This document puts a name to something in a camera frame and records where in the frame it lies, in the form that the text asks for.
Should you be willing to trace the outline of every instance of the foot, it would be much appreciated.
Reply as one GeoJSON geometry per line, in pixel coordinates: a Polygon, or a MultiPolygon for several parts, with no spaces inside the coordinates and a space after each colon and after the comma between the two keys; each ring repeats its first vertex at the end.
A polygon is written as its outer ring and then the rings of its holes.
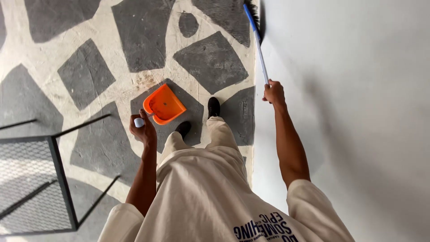
{"type": "Polygon", "coordinates": [[[216,99],[216,97],[209,98],[208,101],[208,110],[209,110],[209,117],[219,117],[219,112],[221,111],[219,101],[216,99]]]}
{"type": "Polygon", "coordinates": [[[190,130],[191,130],[191,123],[188,121],[184,121],[184,122],[180,123],[175,129],[176,132],[179,132],[181,134],[182,139],[185,138],[185,135],[187,135],[187,133],[190,130]]]}

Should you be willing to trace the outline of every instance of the orange dustpan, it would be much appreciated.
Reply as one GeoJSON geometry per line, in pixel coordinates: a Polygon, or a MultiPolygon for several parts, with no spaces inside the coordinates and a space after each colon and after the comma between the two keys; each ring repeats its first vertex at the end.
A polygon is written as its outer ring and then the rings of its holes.
{"type": "Polygon", "coordinates": [[[160,125],[168,124],[187,110],[167,84],[149,95],[143,101],[143,108],[147,113],[154,113],[153,119],[160,125]]]}

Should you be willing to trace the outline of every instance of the hand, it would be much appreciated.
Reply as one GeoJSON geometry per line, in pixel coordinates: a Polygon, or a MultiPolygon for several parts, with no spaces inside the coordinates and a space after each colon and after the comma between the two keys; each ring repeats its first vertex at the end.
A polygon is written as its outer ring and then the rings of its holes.
{"type": "Polygon", "coordinates": [[[140,109],[138,115],[130,116],[130,132],[134,136],[138,137],[143,142],[145,147],[157,146],[157,132],[155,131],[151,121],[149,121],[145,110],[140,109]],[[142,118],[144,120],[144,125],[140,128],[137,128],[134,124],[135,118],[142,118]]]}
{"type": "Polygon", "coordinates": [[[270,85],[264,85],[263,101],[269,101],[274,105],[285,104],[284,88],[278,81],[269,79],[270,85]]]}

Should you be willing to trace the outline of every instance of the beige pants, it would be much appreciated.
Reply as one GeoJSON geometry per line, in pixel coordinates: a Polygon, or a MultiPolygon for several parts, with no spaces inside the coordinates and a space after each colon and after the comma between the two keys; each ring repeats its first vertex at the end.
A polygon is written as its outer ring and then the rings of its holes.
{"type": "MultiPolygon", "coordinates": [[[[206,125],[211,136],[211,143],[206,146],[206,149],[215,146],[227,146],[239,151],[233,133],[230,127],[224,122],[224,119],[221,117],[210,117],[206,125]]],[[[167,137],[163,153],[160,157],[160,163],[174,151],[192,148],[194,147],[186,145],[182,140],[181,134],[175,131],[167,137]]]]}

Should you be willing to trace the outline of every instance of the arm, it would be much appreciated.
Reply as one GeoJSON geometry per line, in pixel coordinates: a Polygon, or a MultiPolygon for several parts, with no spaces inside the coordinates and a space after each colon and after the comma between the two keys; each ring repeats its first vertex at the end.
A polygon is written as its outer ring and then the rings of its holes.
{"type": "Polygon", "coordinates": [[[157,189],[157,132],[149,121],[146,112],[140,109],[139,113],[139,115],[130,117],[130,132],[143,142],[144,150],[142,162],[130,188],[126,203],[134,205],[143,216],[146,216],[157,189]],[[135,118],[144,119],[144,126],[136,128],[135,118]]]}
{"type": "Polygon", "coordinates": [[[282,179],[289,188],[292,181],[310,181],[306,154],[300,138],[288,114],[284,89],[278,81],[269,80],[264,86],[263,101],[269,101],[275,109],[276,151],[279,158],[282,179]]]}

